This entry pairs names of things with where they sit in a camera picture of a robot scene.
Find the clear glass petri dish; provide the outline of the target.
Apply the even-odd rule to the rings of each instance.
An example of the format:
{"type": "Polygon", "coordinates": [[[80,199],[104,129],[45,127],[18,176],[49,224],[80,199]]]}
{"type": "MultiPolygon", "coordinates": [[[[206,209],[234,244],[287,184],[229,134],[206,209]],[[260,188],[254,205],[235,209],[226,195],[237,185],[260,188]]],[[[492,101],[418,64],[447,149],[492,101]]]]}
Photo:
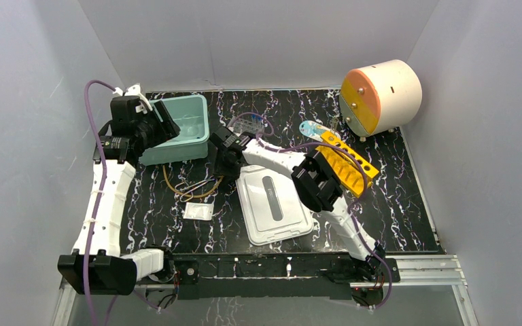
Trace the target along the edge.
{"type": "Polygon", "coordinates": [[[180,127],[184,137],[201,138],[205,131],[204,119],[201,116],[184,116],[180,127]]]}

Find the clear plastic well plate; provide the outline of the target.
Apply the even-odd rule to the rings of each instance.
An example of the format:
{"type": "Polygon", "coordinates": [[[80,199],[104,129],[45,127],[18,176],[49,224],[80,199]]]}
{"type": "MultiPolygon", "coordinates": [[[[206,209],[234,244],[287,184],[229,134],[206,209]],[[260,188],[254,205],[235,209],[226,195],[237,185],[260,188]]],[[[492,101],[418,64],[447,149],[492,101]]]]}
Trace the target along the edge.
{"type": "Polygon", "coordinates": [[[241,134],[243,132],[249,132],[252,134],[258,134],[264,132],[263,126],[254,126],[249,119],[250,115],[243,115],[241,117],[233,117],[228,124],[228,129],[234,133],[241,134]]]}

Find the clear test tube blue cap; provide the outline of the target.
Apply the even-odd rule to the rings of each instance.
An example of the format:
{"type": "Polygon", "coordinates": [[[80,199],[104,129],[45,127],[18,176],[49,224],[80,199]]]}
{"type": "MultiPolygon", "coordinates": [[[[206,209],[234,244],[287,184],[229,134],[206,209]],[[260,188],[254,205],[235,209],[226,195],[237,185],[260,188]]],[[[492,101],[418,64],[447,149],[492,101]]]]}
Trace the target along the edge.
{"type": "Polygon", "coordinates": [[[264,125],[262,116],[251,114],[249,119],[250,119],[250,122],[254,126],[263,126],[264,125]]]}

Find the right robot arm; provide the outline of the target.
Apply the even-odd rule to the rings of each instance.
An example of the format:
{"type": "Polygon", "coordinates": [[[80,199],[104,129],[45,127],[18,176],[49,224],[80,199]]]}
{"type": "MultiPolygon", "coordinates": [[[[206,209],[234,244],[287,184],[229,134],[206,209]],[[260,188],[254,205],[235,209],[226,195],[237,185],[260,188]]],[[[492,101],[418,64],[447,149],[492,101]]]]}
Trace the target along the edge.
{"type": "Polygon", "coordinates": [[[225,126],[212,132],[209,140],[217,150],[217,174],[236,179],[242,166],[256,165],[287,177],[300,202],[324,217],[341,237],[356,261],[356,274],[372,281],[382,273],[385,249],[366,232],[345,198],[349,186],[344,182],[352,176],[359,176],[362,190],[367,189],[365,169],[341,141],[306,143],[308,151],[301,153],[299,146],[278,147],[250,132],[237,134],[225,126]]]}

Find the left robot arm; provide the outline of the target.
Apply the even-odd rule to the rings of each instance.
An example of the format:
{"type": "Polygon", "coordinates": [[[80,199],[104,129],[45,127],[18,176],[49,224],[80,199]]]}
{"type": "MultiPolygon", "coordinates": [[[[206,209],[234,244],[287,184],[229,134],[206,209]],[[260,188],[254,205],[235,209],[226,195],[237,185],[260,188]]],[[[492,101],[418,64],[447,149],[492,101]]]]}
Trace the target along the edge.
{"type": "Polygon", "coordinates": [[[176,265],[163,247],[122,255],[120,229],[128,189],[143,152],[179,136],[180,128],[162,102],[117,96],[111,119],[96,135],[93,184],[80,234],[57,268],[80,295],[129,295],[138,281],[152,275],[173,279],[176,265]]]}

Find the teal plastic bin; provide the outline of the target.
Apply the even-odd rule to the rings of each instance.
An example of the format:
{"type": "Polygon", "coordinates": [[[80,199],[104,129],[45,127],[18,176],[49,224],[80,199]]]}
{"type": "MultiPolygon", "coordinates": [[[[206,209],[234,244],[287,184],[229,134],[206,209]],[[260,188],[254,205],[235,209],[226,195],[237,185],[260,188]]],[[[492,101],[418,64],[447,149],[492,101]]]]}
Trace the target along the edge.
{"type": "Polygon", "coordinates": [[[144,151],[140,163],[148,165],[206,158],[208,155],[209,116],[207,101],[202,95],[188,95],[151,100],[163,104],[179,126],[178,137],[144,151]]]}

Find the metal crucible tongs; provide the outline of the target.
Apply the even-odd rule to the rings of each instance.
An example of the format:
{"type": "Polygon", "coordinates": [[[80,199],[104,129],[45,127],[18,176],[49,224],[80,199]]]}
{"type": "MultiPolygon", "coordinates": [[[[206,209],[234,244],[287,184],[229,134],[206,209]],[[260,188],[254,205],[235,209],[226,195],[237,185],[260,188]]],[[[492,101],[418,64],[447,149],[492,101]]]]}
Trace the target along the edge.
{"type": "Polygon", "coordinates": [[[202,200],[215,193],[222,181],[223,177],[208,177],[202,181],[191,184],[181,182],[171,189],[179,196],[182,202],[202,200]]]}

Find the small white plastic bag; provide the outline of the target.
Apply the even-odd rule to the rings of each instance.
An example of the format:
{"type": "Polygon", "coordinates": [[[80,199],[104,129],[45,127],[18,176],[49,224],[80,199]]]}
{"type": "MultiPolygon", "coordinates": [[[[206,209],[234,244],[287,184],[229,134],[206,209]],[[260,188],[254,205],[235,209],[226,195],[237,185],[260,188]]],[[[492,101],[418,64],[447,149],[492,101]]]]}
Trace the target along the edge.
{"type": "Polygon", "coordinates": [[[183,219],[196,221],[211,221],[213,218],[214,203],[187,202],[183,219]]]}

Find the white plastic box lid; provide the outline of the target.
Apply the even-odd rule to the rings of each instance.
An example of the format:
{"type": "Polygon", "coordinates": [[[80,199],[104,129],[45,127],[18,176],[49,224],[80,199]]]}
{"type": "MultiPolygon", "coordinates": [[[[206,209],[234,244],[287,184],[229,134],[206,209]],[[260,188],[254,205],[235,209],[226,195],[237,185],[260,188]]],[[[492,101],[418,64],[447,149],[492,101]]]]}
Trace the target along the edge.
{"type": "Polygon", "coordinates": [[[254,246],[304,236],[313,231],[310,210],[293,182],[261,166],[245,166],[236,181],[249,241],[254,246]]]}

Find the blue packaged item card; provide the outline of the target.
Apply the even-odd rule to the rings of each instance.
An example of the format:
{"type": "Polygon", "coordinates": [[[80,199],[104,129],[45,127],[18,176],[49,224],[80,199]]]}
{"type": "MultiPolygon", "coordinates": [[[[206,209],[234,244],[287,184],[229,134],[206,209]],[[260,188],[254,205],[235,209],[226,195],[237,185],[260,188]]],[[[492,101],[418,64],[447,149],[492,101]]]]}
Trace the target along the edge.
{"type": "Polygon", "coordinates": [[[308,137],[310,139],[313,139],[315,141],[322,141],[322,134],[325,132],[331,132],[334,133],[336,136],[339,135],[339,133],[333,131],[329,127],[325,127],[317,122],[314,122],[312,120],[305,120],[303,121],[299,126],[299,131],[301,134],[305,137],[308,137]]]}

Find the yellow test tube rack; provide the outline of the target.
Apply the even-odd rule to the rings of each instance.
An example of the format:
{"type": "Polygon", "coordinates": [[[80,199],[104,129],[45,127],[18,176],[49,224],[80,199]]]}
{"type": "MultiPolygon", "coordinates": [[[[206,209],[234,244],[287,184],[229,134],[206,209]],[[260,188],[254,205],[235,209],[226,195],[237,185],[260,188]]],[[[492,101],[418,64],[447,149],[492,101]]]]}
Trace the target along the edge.
{"type": "Polygon", "coordinates": [[[319,142],[332,145],[333,148],[320,145],[317,150],[332,167],[341,185],[354,196],[361,197],[365,188],[372,187],[373,179],[379,174],[379,170],[334,133],[325,132],[321,137],[322,141],[319,142]]]}

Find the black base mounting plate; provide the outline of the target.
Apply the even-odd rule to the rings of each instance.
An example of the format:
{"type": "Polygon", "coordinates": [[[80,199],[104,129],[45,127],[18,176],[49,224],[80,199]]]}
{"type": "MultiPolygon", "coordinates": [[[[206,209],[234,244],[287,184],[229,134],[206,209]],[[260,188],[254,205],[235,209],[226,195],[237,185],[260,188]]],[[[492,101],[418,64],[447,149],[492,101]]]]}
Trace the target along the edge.
{"type": "Polygon", "coordinates": [[[400,283],[394,258],[358,261],[348,253],[171,254],[156,280],[138,290],[177,290],[180,300],[213,297],[328,297],[377,305],[400,283]]]}

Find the cylindrical drawer cabinet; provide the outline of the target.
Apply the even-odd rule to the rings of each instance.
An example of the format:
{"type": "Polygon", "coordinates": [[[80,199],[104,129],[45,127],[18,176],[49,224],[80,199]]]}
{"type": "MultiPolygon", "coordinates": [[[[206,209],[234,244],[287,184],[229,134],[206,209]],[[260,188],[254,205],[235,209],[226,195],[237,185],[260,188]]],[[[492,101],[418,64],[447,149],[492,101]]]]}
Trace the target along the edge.
{"type": "Polygon", "coordinates": [[[413,69],[389,60],[350,70],[340,89],[341,116],[365,141],[409,123],[421,106],[423,92],[413,69]]]}

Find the aluminium frame rail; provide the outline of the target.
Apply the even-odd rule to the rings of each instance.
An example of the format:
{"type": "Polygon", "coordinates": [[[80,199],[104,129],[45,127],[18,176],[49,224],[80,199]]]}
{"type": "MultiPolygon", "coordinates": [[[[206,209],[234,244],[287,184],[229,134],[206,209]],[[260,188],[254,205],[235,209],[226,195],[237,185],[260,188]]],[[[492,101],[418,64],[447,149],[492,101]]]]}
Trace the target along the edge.
{"type": "Polygon", "coordinates": [[[338,284],[380,283],[395,285],[466,285],[454,255],[401,255],[385,258],[385,264],[369,274],[361,263],[341,253],[174,255],[166,258],[154,278],[136,278],[118,270],[102,280],[90,274],[93,293],[126,295],[132,287],[161,287],[175,283],[201,285],[212,281],[278,281],[324,279],[338,284]]]}

